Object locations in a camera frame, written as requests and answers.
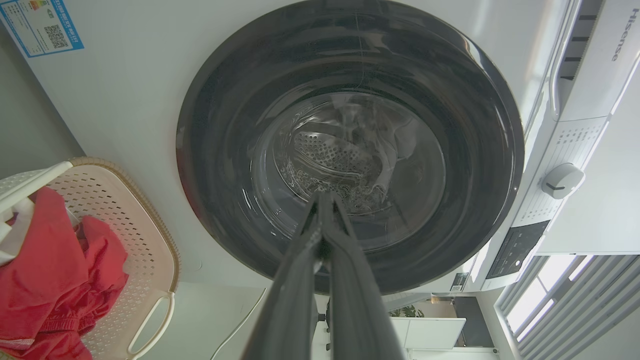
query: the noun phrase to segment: front-load washer door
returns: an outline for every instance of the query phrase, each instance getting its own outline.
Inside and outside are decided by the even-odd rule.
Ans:
[[[204,63],[180,178],[212,237],[273,277],[305,204],[338,193],[382,293],[440,277],[509,211],[524,141],[505,80],[465,35],[390,1],[268,13]],[[322,268],[316,290],[328,292]]]

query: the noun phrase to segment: power cord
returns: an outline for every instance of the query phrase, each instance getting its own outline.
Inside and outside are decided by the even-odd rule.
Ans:
[[[242,325],[244,325],[244,323],[246,323],[247,319],[249,319],[249,316],[251,316],[251,314],[253,314],[253,310],[255,310],[255,308],[258,306],[258,304],[260,304],[260,301],[262,301],[262,298],[264,297],[264,294],[267,292],[267,289],[265,288],[262,291],[262,294],[260,294],[260,297],[258,298],[258,301],[255,302],[255,305],[251,308],[251,310],[249,310],[249,313],[244,317],[244,319],[242,319],[242,321],[238,324],[238,326],[236,326],[236,328],[229,334],[229,336],[227,336],[227,338],[225,339],[225,341],[222,341],[222,344],[220,344],[220,346],[218,346],[218,348],[216,349],[216,351],[213,353],[213,355],[211,356],[210,360],[213,360],[216,355],[218,355],[218,352],[220,352],[220,349],[222,349],[223,346],[225,346],[226,343],[229,342],[229,340],[231,340],[231,338],[233,337],[233,335],[235,335],[238,330],[240,330],[240,328],[242,327]]]

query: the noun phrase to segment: washer control panel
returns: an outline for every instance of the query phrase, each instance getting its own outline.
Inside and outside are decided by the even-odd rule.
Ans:
[[[584,181],[586,164],[607,117],[558,122],[512,227],[551,220]]]
[[[536,246],[548,224],[549,221],[544,221],[509,229],[486,278],[493,279],[520,271],[524,259]]]

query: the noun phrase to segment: floor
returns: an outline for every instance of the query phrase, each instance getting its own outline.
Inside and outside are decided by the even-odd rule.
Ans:
[[[210,360],[214,351],[248,314],[262,289],[236,288],[180,282],[175,296],[173,318],[163,337],[142,359]],[[216,360],[238,360],[248,341],[253,326],[262,310],[258,305],[247,322],[220,350]],[[324,313],[328,297],[316,295],[320,313]],[[164,310],[159,306],[134,346],[134,350],[145,343],[161,323]],[[329,360],[326,344],[330,334],[326,323],[318,323],[312,344],[313,360]]]

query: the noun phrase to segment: basket handle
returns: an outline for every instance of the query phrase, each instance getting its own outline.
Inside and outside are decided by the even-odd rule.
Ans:
[[[154,313],[154,311],[156,311],[156,308],[158,307],[158,305],[160,305],[160,301],[162,301],[163,299],[169,300],[169,306],[167,307],[166,314],[164,316],[164,320],[162,321],[162,324],[160,325],[160,328],[158,328],[156,333],[149,339],[149,341],[147,341],[146,344],[144,344],[140,348],[140,350],[138,350],[136,352],[131,352],[131,348],[133,347],[134,343],[138,339],[138,336],[140,336],[140,333],[142,332],[142,329],[145,328],[145,325],[147,324],[147,321],[149,321],[149,318],[151,318],[151,315]],[[127,359],[128,360],[136,360],[137,358],[139,358],[142,355],[146,354],[152,347],[154,347],[154,345],[157,343],[157,341],[160,340],[160,337],[164,334],[164,331],[166,330],[167,326],[169,326],[169,323],[171,322],[171,317],[173,316],[173,309],[174,308],[175,308],[175,294],[170,292],[170,291],[167,291],[166,294],[161,296],[156,301],[154,306],[151,308],[151,311],[149,311],[149,314],[147,314],[147,317],[145,318],[145,321],[142,322],[142,324],[138,328],[138,331],[136,332],[136,335],[133,337],[133,339],[129,343],[129,347],[127,348]]]

